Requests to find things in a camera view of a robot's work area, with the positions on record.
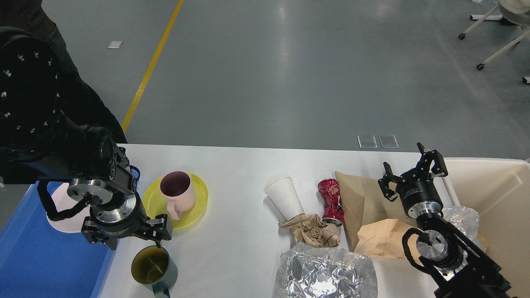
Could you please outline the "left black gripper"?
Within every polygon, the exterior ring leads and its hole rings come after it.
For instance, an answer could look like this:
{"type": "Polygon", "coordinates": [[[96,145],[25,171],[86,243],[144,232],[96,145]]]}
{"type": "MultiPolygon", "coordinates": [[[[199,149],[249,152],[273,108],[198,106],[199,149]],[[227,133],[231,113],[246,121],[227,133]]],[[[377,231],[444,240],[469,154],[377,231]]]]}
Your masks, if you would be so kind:
{"type": "Polygon", "coordinates": [[[87,242],[102,243],[112,251],[117,249],[117,239],[129,236],[153,241],[157,248],[161,248],[162,241],[172,240],[170,217],[167,214],[147,217],[138,194],[127,196],[121,206],[111,211],[92,206],[89,214],[90,219],[84,219],[81,233],[87,242]]]}

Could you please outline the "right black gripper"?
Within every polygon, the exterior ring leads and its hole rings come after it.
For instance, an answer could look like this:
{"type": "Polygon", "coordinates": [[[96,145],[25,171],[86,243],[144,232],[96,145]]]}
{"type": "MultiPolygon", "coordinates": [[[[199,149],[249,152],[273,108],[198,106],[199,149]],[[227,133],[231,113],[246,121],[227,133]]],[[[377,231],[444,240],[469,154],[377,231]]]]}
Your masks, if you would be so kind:
{"type": "Polygon", "coordinates": [[[447,177],[448,170],[443,155],[438,150],[428,150],[422,143],[417,143],[421,154],[419,161],[411,172],[400,176],[393,174],[388,162],[383,162],[384,173],[377,183],[383,196],[394,202],[399,196],[405,215],[416,219],[420,215],[439,214],[443,202],[436,190],[433,179],[447,177]],[[396,184],[396,191],[390,189],[390,183],[396,184]]]}

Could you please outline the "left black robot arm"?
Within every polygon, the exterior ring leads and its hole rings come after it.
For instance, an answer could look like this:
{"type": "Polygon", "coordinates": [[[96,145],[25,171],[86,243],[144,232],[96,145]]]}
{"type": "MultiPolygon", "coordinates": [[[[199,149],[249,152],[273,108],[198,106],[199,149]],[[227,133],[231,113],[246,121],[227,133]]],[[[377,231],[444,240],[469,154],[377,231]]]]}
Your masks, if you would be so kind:
{"type": "Polygon", "coordinates": [[[135,167],[104,127],[78,126],[62,110],[58,58],[21,29],[1,28],[1,177],[37,183],[47,218],[59,222],[85,208],[81,233],[112,250],[119,239],[172,238],[165,214],[147,216],[135,167]]]}

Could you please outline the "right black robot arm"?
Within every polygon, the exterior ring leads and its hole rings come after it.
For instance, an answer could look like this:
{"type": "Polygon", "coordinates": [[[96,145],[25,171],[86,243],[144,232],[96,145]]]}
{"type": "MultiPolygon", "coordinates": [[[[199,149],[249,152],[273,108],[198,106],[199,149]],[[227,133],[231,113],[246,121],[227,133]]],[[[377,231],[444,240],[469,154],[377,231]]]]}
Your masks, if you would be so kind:
{"type": "Polygon", "coordinates": [[[400,199],[407,217],[414,219],[402,237],[408,262],[436,283],[437,298],[506,298],[511,284],[501,266],[443,216],[443,202],[435,188],[436,177],[448,176],[443,155],[417,143],[421,155],[414,168],[395,175],[384,162],[377,181],[390,202],[400,199]]]}

